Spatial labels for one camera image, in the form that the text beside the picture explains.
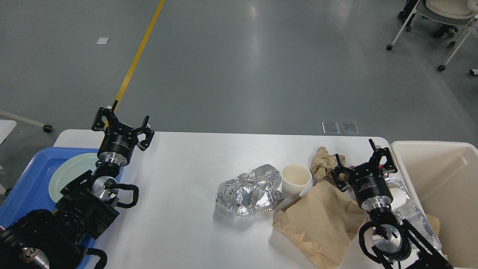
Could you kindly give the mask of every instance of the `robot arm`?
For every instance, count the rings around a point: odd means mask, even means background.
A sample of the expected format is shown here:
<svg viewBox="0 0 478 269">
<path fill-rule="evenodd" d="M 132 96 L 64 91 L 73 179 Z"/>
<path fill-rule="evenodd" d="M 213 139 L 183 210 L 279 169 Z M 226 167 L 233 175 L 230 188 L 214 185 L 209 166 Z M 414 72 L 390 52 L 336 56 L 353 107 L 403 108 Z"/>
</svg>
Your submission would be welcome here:
<svg viewBox="0 0 478 269">
<path fill-rule="evenodd" d="M 407 259 L 411 252 L 410 244 L 413 243 L 419 249 L 419 259 L 409 266 L 409 269 L 452 269 L 453 267 L 406 219 L 402 221 L 403 224 L 398 222 L 390 207 L 393 196 L 384 176 L 384 173 L 396 173 L 397 168 L 388 148 L 377 148 L 371 139 L 369 142 L 373 154 L 368 162 L 347 168 L 341 164 L 339 156 L 336 155 L 337 166 L 331 171 L 337 188 L 344 192 L 351 187 L 359 207 L 366 210 L 369 216 L 370 221 L 358 232 L 362 252 L 368 258 L 382 264 L 385 269 L 392 269 L 389 260 L 400 262 Z M 386 162 L 381 165 L 383 157 L 386 157 Z M 340 180 L 340 174 L 347 176 L 346 182 Z M 364 234 L 370 228 L 373 228 L 374 246 L 371 249 L 375 255 L 370 253 L 365 245 Z"/>
</svg>

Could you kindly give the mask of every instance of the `white plastic container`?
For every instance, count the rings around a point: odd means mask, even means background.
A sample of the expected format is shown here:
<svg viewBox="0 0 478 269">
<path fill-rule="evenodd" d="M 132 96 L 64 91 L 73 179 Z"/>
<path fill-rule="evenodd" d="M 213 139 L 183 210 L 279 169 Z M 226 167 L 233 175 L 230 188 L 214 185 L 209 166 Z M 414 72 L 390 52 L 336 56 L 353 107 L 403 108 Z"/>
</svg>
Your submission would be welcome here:
<svg viewBox="0 0 478 269">
<path fill-rule="evenodd" d="M 448 261 L 478 268 L 478 150 L 437 141 L 396 141 L 391 150 L 412 199 L 440 219 Z"/>
</svg>

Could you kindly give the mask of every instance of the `light green plate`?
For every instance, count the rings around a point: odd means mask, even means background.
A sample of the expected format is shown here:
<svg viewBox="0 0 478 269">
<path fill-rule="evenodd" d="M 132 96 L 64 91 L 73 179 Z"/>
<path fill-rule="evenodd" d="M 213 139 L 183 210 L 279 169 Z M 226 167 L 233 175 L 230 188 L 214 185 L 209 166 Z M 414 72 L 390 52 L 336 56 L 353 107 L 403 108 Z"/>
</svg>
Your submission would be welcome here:
<svg viewBox="0 0 478 269">
<path fill-rule="evenodd" d="M 98 161 L 96 153 L 83 153 L 60 165 L 48 185 L 48 193 L 52 200 L 58 202 L 63 197 L 60 191 L 79 175 L 88 170 L 95 171 L 96 161 Z"/>
</svg>

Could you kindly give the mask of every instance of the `crumpled aluminum foil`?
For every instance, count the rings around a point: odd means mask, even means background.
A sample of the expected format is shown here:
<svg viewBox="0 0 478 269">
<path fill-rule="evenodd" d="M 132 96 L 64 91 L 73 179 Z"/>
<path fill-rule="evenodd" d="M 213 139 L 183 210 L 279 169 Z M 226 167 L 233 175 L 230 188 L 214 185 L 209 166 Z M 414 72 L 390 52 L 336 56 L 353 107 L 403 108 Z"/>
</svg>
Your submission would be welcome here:
<svg viewBox="0 0 478 269">
<path fill-rule="evenodd" d="M 277 190 L 282 177 L 270 164 L 222 182 L 216 207 L 226 217 L 246 217 L 274 209 L 285 196 Z"/>
</svg>

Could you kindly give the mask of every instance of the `paper cup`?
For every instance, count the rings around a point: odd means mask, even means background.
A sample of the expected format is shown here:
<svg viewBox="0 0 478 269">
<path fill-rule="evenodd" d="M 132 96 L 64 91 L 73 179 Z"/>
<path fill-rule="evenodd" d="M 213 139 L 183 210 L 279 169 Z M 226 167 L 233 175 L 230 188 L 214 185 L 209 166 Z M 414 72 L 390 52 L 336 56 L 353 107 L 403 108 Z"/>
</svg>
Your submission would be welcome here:
<svg viewBox="0 0 478 269">
<path fill-rule="evenodd" d="M 281 172 L 282 193 L 286 197 L 293 198 L 312 182 L 312 174 L 309 168 L 301 164 L 286 165 Z"/>
</svg>

